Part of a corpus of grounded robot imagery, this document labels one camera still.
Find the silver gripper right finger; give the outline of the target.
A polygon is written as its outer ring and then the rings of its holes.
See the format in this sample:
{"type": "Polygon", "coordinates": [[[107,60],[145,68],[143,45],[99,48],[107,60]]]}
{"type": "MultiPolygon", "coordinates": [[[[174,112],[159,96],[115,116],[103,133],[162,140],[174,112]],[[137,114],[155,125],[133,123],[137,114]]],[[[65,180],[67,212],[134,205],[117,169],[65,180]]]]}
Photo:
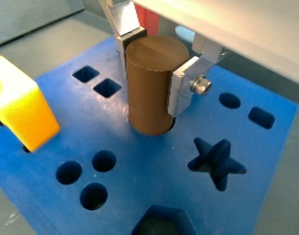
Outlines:
{"type": "Polygon", "coordinates": [[[205,96],[210,92],[213,82],[206,75],[229,53],[225,46],[201,34],[196,34],[193,50],[201,57],[194,56],[173,72],[169,113],[175,118],[189,108],[193,96],[205,96]]]}

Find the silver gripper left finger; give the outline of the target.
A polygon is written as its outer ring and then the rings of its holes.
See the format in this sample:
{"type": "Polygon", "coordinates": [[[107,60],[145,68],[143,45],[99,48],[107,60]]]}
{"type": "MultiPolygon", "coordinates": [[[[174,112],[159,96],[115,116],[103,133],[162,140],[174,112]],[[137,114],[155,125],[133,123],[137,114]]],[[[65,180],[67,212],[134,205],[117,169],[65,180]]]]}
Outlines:
{"type": "Polygon", "coordinates": [[[147,29],[141,25],[135,4],[131,0],[122,0],[118,3],[113,0],[99,0],[99,3],[111,24],[122,71],[123,74],[127,74],[127,45],[147,35],[147,29]]]}

